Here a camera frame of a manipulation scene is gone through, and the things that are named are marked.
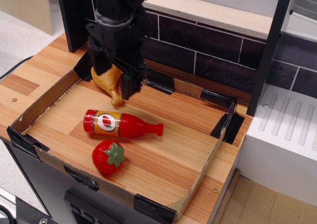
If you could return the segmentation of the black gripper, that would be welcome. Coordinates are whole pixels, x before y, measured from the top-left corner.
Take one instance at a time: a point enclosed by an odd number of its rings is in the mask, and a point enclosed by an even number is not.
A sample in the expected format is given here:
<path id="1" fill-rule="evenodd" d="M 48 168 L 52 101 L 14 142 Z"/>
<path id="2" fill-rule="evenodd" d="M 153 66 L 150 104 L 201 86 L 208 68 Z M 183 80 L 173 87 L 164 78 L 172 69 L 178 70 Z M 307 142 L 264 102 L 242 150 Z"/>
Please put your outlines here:
<path id="1" fill-rule="evenodd" d="M 97 75 L 101 75 L 115 65 L 121 75 L 121 93 L 128 100 L 140 92 L 146 80 L 148 67 L 141 55 L 141 45 L 148 39 L 149 17 L 143 10 L 112 18 L 95 11 L 96 23 L 89 23 L 89 57 Z"/>

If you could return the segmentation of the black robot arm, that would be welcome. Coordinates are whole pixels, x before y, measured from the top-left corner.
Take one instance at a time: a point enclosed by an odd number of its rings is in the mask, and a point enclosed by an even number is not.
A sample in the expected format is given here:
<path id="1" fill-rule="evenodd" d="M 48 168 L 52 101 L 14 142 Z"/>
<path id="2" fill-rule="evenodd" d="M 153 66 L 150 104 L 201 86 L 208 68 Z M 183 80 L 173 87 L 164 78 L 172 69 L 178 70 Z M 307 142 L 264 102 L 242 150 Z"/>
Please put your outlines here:
<path id="1" fill-rule="evenodd" d="M 121 94 L 127 100 L 147 80 L 148 67 L 141 46 L 152 25 L 142 3 L 145 0 L 96 0 L 95 23 L 86 25 L 89 56 L 97 75 L 113 65 L 121 72 Z"/>

